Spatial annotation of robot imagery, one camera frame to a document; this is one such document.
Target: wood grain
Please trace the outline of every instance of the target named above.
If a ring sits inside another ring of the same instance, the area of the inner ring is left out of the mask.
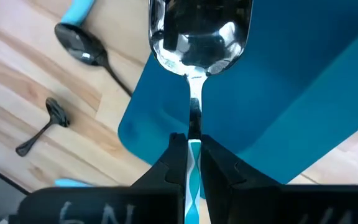
[[[109,61],[134,89],[150,55],[147,0],[98,0],[85,26],[107,46]],[[129,97],[102,69],[77,62],[53,28],[70,0],[0,0],[0,172],[34,191],[72,178],[94,185],[131,185],[150,165],[120,143]],[[73,121],[51,127],[28,156],[14,149],[46,122],[47,97]],[[358,132],[291,184],[358,184]],[[205,200],[201,221],[209,223]]]

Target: silver spoon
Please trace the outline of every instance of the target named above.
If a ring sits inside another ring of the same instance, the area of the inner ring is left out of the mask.
[[[247,43],[252,0],[149,0],[149,44],[158,62],[190,86],[185,222],[198,223],[201,91],[230,68]]]

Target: light wood surface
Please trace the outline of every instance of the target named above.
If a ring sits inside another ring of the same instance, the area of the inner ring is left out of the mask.
[[[86,21],[132,90],[150,54],[147,4],[97,0]],[[129,97],[102,68],[77,62],[55,38],[53,28],[69,5],[70,0],[0,0],[0,173],[28,191],[62,177],[131,185],[150,167],[117,137]],[[48,96],[73,122],[70,128],[51,127],[21,158],[14,149],[47,123]],[[358,184],[358,132],[291,183]],[[208,223],[201,204],[201,221]]]

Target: blue silicone mat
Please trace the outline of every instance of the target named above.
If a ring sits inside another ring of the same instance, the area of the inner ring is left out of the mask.
[[[153,164],[187,133],[189,88],[150,57],[119,127]],[[287,183],[358,130],[358,0],[258,0],[247,48],[203,88],[203,133]]]

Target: black spoon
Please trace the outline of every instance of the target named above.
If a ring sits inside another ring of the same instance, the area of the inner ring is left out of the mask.
[[[104,67],[120,87],[132,96],[132,92],[111,69],[107,51],[97,37],[78,26],[65,23],[55,26],[55,35],[71,56],[87,65]]]
[[[44,133],[49,127],[51,127],[51,125],[59,124],[60,126],[63,126],[65,128],[70,125],[70,121],[67,118],[67,114],[65,113],[63,108],[56,102],[55,99],[48,97],[45,104],[47,106],[47,110],[50,116],[49,122],[34,137],[16,148],[16,153],[19,156],[24,157],[25,155],[27,155],[34,143],[38,140],[42,133]]]

